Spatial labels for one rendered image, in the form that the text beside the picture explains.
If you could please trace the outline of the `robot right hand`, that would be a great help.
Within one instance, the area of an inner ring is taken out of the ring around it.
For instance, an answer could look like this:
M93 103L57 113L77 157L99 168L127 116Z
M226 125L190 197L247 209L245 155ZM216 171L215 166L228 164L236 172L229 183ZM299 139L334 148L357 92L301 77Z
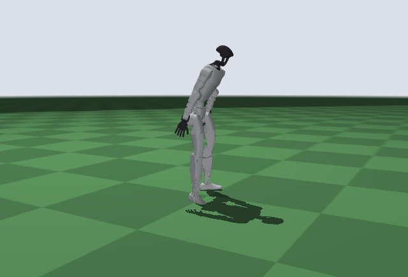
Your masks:
M183 115L182 115L182 117L183 117ZM188 131L188 128L187 128L187 122L189 121L189 118L190 118L190 115L189 115L187 121L185 119L181 118L182 121L178 124L177 129L175 130L175 133L176 133L177 130L179 129L177 135L179 135L179 132L181 130L180 137L181 137L182 131L183 131L182 137L184 137L185 130L187 130L187 134L189 134L189 131Z

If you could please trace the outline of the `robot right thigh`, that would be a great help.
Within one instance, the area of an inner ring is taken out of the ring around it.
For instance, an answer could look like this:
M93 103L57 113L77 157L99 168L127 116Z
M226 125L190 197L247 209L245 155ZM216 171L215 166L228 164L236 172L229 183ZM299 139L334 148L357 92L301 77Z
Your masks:
M193 126L190 134L193 143L194 155L197 159L197 162L198 158L202 158L203 161L204 129L201 117L198 114L196 114L196 112L192 112L190 114L190 118L189 121L187 122L187 125L189 127Z

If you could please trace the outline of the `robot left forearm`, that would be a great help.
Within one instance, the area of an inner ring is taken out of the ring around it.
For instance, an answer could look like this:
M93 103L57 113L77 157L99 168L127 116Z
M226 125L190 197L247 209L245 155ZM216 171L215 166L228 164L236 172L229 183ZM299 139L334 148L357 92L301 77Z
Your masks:
M216 97L210 96L210 98L208 99L207 104L205 106L206 107L206 112L210 112L212 110L215 98Z

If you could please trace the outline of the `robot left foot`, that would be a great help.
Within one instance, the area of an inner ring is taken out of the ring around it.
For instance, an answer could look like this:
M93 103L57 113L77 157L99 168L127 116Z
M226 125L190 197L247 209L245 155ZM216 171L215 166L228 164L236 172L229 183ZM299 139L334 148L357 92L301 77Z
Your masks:
M222 186L210 182L210 184L201 183L199 190L216 190L221 188Z

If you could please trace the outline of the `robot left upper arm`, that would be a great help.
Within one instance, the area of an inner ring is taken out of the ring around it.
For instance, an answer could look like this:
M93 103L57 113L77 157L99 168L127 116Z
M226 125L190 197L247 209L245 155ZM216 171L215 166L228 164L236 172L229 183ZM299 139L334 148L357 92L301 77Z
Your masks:
M223 76L222 76L222 78L224 77L224 75L225 75L225 71L223 70ZM221 82L220 82L221 83ZM219 83L219 84L220 84ZM219 86L219 84L218 84L218 86ZM217 86L217 87L218 87ZM212 97L216 97L217 95L219 94L219 91L218 91L218 89L216 88L215 90L214 90L214 92L212 93Z

